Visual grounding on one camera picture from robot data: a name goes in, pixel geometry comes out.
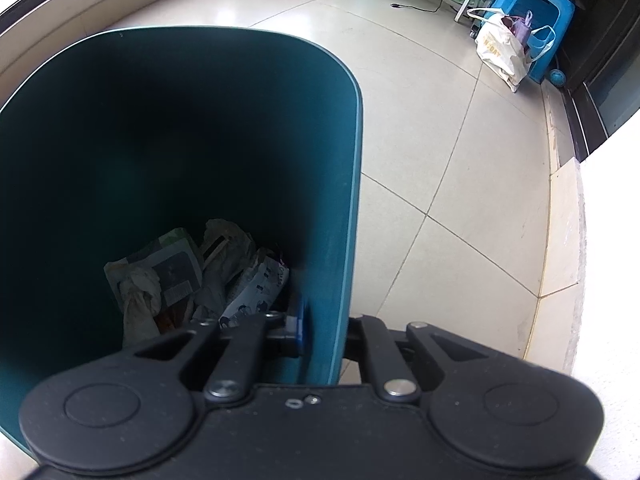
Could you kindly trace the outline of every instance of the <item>black cable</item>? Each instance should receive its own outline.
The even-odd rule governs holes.
[[[422,12],[438,12],[440,10],[440,7],[442,6],[443,1],[444,0],[440,0],[440,3],[438,4],[435,10],[421,9],[420,7],[414,7],[412,5],[391,4],[391,6],[395,9],[399,9],[400,7],[405,7],[407,9],[421,10]]]

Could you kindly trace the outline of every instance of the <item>teal trash can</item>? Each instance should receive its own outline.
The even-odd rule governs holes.
[[[115,30],[63,50],[0,111],[0,427],[53,373],[116,352],[106,262],[225,218],[278,247],[312,351],[271,380],[337,381],[360,183],[362,99],[322,48],[260,30]]]

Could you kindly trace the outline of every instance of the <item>metal screw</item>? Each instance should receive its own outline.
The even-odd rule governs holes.
[[[411,395],[417,388],[413,381],[407,379],[392,379],[385,383],[385,391],[394,397]]]
[[[305,405],[300,399],[287,399],[284,401],[284,405],[292,410],[299,410]]]
[[[308,395],[305,397],[305,402],[307,404],[320,404],[322,402],[322,399],[317,395]]]
[[[238,391],[240,391],[240,385],[228,379],[215,381],[209,389],[211,395],[222,398],[234,396]]]

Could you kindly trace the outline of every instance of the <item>tile grout line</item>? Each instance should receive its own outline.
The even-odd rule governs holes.
[[[476,79],[476,80],[477,80],[477,79],[480,77],[480,71],[478,71],[478,75],[477,75],[477,76],[474,76],[473,74],[471,74],[471,73],[467,72],[467,71],[466,71],[464,68],[462,68],[461,66],[456,65],[452,60],[447,59],[446,57],[444,57],[442,54],[438,54],[436,51],[431,50],[428,46],[424,46],[423,44],[418,43],[417,41],[414,41],[414,40],[412,40],[411,38],[408,38],[408,37],[406,37],[406,36],[403,36],[402,34],[400,34],[399,32],[397,32],[397,31],[395,31],[395,30],[393,30],[392,28],[385,27],[385,25],[382,25],[381,23],[374,22],[373,20],[370,20],[369,18],[365,18],[364,16],[361,16],[361,15],[359,15],[359,14],[356,14],[355,12],[351,12],[350,10],[343,9],[342,7],[336,7],[336,6],[332,5],[332,4],[326,4],[326,3],[322,3],[322,2],[319,2],[319,3],[320,3],[320,5],[324,5],[325,7],[331,7],[332,9],[341,10],[342,12],[346,12],[347,14],[350,14],[351,16],[355,16],[356,18],[360,18],[361,20],[365,20],[366,22],[373,23],[374,25],[377,25],[377,26],[379,26],[379,27],[382,27],[382,28],[384,28],[385,30],[388,30],[389,32],[391,32],[391,33],[395,34],[396,36],[400,36],[400,37],[401,37],[401,38],[403,38],[404,40],[411,41],[411,43],[414,43],[414,44],[416,44],[416,45],[418,45],[418,46],[422,47],[424,50],[428,50],[429,52],[431,52],[432,54],[435,54],[435,55],[436,55],[436,56],[438,56],[439,58],[444,59],[444,61],[446,61],[446,62],[448,62],[448,63],[451,63],[454,67],[459,68],[460,70],[462,70],[462,72],[464,72],[465,74],[468,74],[468,75],[469,75],[469,76],[471,76],[472,78],[474,78],[474,79]]]
[[[409,250],[404,255],[404,258],[402,259],[402,263],[400,264],[400,267],[398,267],[398,272],[396,272],[396,275],[394,276],[394,279],[391,282],[391,285],[389,285],[388,291],[386,292],[385,297],[382,300],[382,303],[380,303],[380,307],[378,308],[378,310],[374,314],[375,317],[377,317],[378,314],[380,313],[380,311],[382,310],[382,307],[385,305],[386,298],[389,297],[389,294],[391,293],[391,289],[394,288],[394,285],[396,284],[396,280],[398,279],[398,276],[400,276],[400,272],[402,271],[402,268],[404,267],[404,263],[406,262],[407,258],[409,257],[409,253],[411,253],[411,249],[414,248],[415,241],[418,239],[418,235],[420,234],[420,231],[422,230],[422,226],[424,225],[424,222],[425,222],[426,219],[427,219],[427,215],[424,215],[424,218],[422,218],[422,222],[420,222],[420,226],[418,227],[418,230],[415,233],[414,239],[412,240],[411,245],[409,246]]]
[[[259,23],[266,22],[267,20],[270,20],[271,18],[275,18],[276,16],[279,16],[279,15],[283,14],[284,12],[289,12],[290,10],[297,9],[298,7],[302,7],[303,5],[310,4],[310,3],[316,2],[316,1],[318,1],[318,0],[309,0],[308,2],[302,2],[301,4],[297,4],[297,5],[293,6],[293,7],[289,7],[289,9],[281,10],[280,12],[276,12],[273,16],[269,16],[268,18],[264,18],[262,20],[259,20],[258,22],[255,22],[252,25],[249,25],[247,28],[255,27]]]
[[[567,286],[564,286],[562,288],[559,288],[558,290],[554,290],[553,292],[545,294],[544,296],[540,296],[538,299],[539,300],[544,300],[545,298],[548,298],[549,296],[557,294],[558,292],[562,292],[563,290],[567,290],[568,288],[572,288],[572,286],[575,286],[577,284],[578,284],[578,282],[573,282],[571,285],[567,285]]]
[[[431,207],[436,200],[436,196],[440,190],[440,186],[442,186],[442,182],[444,181],[444,176],[447,174],[447,170],[449,169],[449,164],[451,163],[451,159],[453,158],[453,152],[456,151],[456,146],[458,145],[458,140],[460,139],[460,134],[462,133],[462,128],[465,126],[466,115],[469,113],[469,108],[471,108],[471,101],[474,100],[474,95],[476,95],[476,88],[478,87],[479,79],[476,79],[476,84],[474,85],[474,89],[471,92],[471,98],[469,99],[468,105],[466,105],[465,115],[462,117],[462,123],[460,124],[460,129],[458,130],[458,134],[456,136],[456,142],[453,143],[453,148],[451,149],[451,153],[449,153],[449,160],[447,161],[447,165],[444,167],[444,171],[442,172],[442,176],[440,177],[440,181],[438,183],[438,187],[436,188],[436,192],[433,194],[433,198],[427,208],[426,215],[429,215],[429,211],[431,211]]]
[[[545,97],[542,95],[542,109],[545,114],[545,130],[546,130],[546,145],[547,151],[549,154],[549,172],[551,172],[551,145],[549,144],[549,128],[546,124],[546,105],[545,105]],[[548,199],[548,213],[546,215],[546,239],[545,239],[545,257],[542,263],[542,278],[540,279],[540,290],[538,291],[538,300],[536,301],[536,311],[533,314],[533,321],[531,322],[531,330],[529,330],[529,337],[527,338],[527,345],[524,347],[524,354],[522,355],[523,359],[527,358],[527,354],[529,353],[529,348],[531,346],[531,341],[533,339],[533,330],[536,326],[536,321],[538,320],[538,313],[540,312],[540,301],[542,300],[542,287],[545,284],[545,269],[546,269],[546,258],[549,252],[549,235],[551,228],[551,177],[549,174],[549,199]]]
[[[485,260],[487,260],[488,262],[491,262],[492,264],[494,264],[494,266],[496,266],[498,269],[500,269],[502,272],[504,272],[507,276],[509,276],[514,282],[516,282],[518,285],[520,285],[522,288],[524,288],[524,290],[526,290],[529,294],[531,294],[534,298],[538,298],[537,295],[534,292],[531,292],[529,290],[529,288],[526,287],[526,285],[523,285],[520,280],[514,278],[513,276],[510,275],[510,273],[508,273],[506,270],[504,270],[500,265],[498,265],[497,263],[495,263],[491,258],[489,258],[488,256],[486,256],[485,254],[482,254],[480,251],[478,251],[478,249],[476,249],[475,247],[473,247],[473,245],[471,245],[469,242],[467,242],[464,238],[458,236],[457,234],[455,234],[455,232],[453,232],[451,229],[449,229],[448,227],[446,227],[445,225],[441,224],[440,222],[438,222],[433,216],[429,216],[427,215],[427,218],[430,220],[433,220],[434,222],[436,222],[436,224],[438,224],[440,227],[442,227],[443,229],[446,229],[448,232],[450,232],[452,235],[454,235],[456,238],[458,238],[460,241],[464,242],[466,245],[468,245],[469,247],[471,247],[476,253],[480,254],[480,256],[482,256]]]
[[[89,37],[89,33],[86,31],[86,25],[84,23],[84,18],[83,18],[85,13],[86,13],[86,11],[85,12],[81,12],[80,14],[78,14],[78,18],[80,19],[80,24],[82,25],[82,30],[84,30],[84,37],[88,38]]]
[[[513,106],[517,111],[519,111],[521,114],[523,114],[529,121],[533,121],[534,123],[538,124],[538,123],[544,123],[544,127],[546,130],[546,117],[543,121],[534,119],[533,117],[531,117],[529,114],[525,113],[524,111],[520,110],[520,108],[518,108],[514,103],[512,103],[511,101],[509,101],[506,97],[504,97],[503,95],[500,95],[500,92],[498,92],[497,90],[491,88],[487,83],[485,83],[484,81],[480,81],[480,76],[478,75],[478,81],[481,82],[486,88],[488,88],[489,90],[491,90],[494,94],[496,94],[499,98],[503,99],[504,101],[507,101],[511,106]],[[542,99],[542,113],[545,113],[545,102],[544,99]]]
[[[385,186],[384,184],[382,184],[382,182],[378,182],[375,178],[373,178],[372,176],[369,176],[368,174],[366,174],[364,171],[360,172],[361,174],[363,174],[364,176],[366,176],[369,180],[371,180],[372,182],[375,182],[376,184],[378,184],[379,186],[383,187],[384,189],[386,189],[389,193],[397,196],[400,200],[402,200],[403,202],[407,203],[408,205],[410,205],[411,207],[413,207],[415,210],[418,210],[420,213],[422,213],[423,215],[426,215],[426,213],[420,209],[417,205],[412,204],[411,202],[409,202],[407,199],[405,199],[404,197],[398,195],[398,193],[396,193],[393,189],[389,189],[387,186]]]

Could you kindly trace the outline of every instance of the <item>white plastic bag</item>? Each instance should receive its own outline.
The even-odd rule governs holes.
[[[487,19],[474,14],[478,10],[487,10],[494,14]],[[478,45],[476,52],[478,56],[485,65],[509,85],[512,92],[518,89],[520,82],[529,73],[531,63],[544,56],[556,41],[556,32],[548,25],[532,30],[532,36],[546,28],[553,35],[540,53],[532,58],[529,53],[524,53],[523,46],[502,22],[502,18],[505,16],[502,9],[480,7],[478,9],[469,9],[466,13],[471,18],[484,22],[476,37],[476,44]]]
[[[194,295],[193,319],[219,319],[228,304],[225,287],[249,266],[255,243],[236,224],[218,218],[207,221],[200,251],[205,269],[202,288]]]

